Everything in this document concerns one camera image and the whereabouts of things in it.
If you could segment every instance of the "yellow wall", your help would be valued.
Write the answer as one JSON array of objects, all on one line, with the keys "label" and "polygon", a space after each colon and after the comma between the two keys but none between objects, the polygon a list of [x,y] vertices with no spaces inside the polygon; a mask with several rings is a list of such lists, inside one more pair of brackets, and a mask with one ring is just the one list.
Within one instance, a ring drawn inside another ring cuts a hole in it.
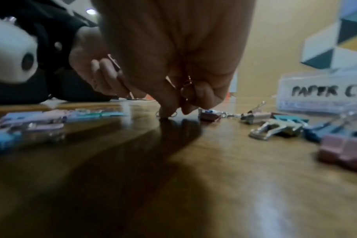
[{"label": "yellow wall", "polygon": [[237,96],[272,96],[281,74],[313,70],[300,63],[303,41],[334,22],[338,9],[339,0],[257,0]]}]

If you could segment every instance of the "white robotic arm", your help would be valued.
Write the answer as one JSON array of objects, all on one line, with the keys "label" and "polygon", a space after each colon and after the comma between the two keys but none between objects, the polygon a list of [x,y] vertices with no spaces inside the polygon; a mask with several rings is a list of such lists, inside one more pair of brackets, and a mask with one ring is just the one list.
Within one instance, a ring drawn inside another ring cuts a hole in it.
[{"label": "white robotic arm", "polygon": [[0,82],[26,82],[37,70],[37,43],[12,22],[0,19]]}]

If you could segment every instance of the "ceiling light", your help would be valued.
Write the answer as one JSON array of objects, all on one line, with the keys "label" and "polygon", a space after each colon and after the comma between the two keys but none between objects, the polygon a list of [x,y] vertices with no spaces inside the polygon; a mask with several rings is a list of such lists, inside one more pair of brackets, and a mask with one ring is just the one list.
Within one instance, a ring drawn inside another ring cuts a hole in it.
[{"label": "ceiling light", "polygon": [[86,12],[90,15],[95,15],[96,11],[94,9],[87,9]]}]

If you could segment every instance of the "black lettering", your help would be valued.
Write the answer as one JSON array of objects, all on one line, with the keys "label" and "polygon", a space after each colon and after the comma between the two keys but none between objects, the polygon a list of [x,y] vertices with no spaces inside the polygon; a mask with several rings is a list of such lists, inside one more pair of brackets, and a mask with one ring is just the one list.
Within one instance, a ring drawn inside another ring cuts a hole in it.
[{"label": "black lettering", "polygon": [[311,95],[313,91],[317,90],[316,85],[309,86],[308,88],[308,95]]},{"label": "black lettering", "polygon": [[318,87],[317,88],[317,96],[322,96],[324,94],[324,92],[326,91],[326,88],[327,87],[323,87],[323,86]]},{"label": "black lettering", "polygon": [[306,97],[306,96],[307,96],[307,94],[308,94],[308,90],[307,90],[307,88],[306,88],[306,87],[302,87],[302,88],[301,88],[301,90],[300,90],[300,92],[299,92],[298,96],[300,96],[301,94],[303,94],[303,95],[304,95],[304,97]]},{"label": "black lettering", "polygon": [[338,93],[337,93],[338,88],[339,88],[339,87],[336,86],[336,85],[333,85],[333,86],[328,87],[328,90],[327,90],[325,96],[326,96],[326,97],[328,97],[328,96],[330,96],[330,95],[337,96],[337,95],[338,95]]},{"label": "black lettering", "polygon": [[348,86],[346,88],[346,92],[344,93],[346,95],[346,97],[351,98],[351,97],[355,97],[356,96],[355,94],[351,93],[353,87],[357,87],[357,85],[350,85],[350,86]]},{"label": "black lettering", "polygon": [[299,92],[300,91],[300,87],[299,86],[296,86],[292,89],[292,96],[295,96],[296,92]]}]

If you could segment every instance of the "hand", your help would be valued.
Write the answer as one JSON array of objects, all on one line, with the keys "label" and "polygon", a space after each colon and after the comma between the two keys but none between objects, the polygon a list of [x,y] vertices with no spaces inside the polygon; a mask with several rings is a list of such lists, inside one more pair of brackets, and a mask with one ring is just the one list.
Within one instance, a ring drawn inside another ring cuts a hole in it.
[{"label": "hand", "polygon": [[146,97],[146,93],[125,81],[121,71],[116,72],[108,54],[99,29],[82,27],[76,33],[69,63],[97,92],[121,98],[131,98],[130,93],[135,98]]},{"label": "hand", "polygon": [[[92,0],[126,81],[168,117],[221,103],[239,64],[254,0]],[[185,86],[190,76],[193,84]]]}]

